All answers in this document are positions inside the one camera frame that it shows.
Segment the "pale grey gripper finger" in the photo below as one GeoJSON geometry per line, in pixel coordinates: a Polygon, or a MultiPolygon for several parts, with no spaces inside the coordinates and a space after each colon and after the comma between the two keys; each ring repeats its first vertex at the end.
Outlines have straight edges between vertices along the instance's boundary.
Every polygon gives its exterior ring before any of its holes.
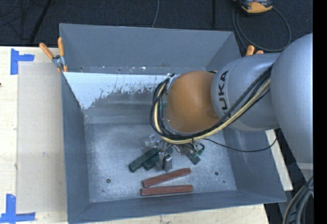
{"type": "Polygon", "coordinates": [[[160,136],[150,135],[145,138],[143,151],[147,152],[153,148],[161,149],[163,147],[164,141],[160,136]]]}
{"type": "Polygon", "coordinates": [[[173,167],[173,158],[171,155],[164,155],[163,152],[159,153],[159,160],[156,162],[155,167],[159,171],[169,172],[173,167]]]}

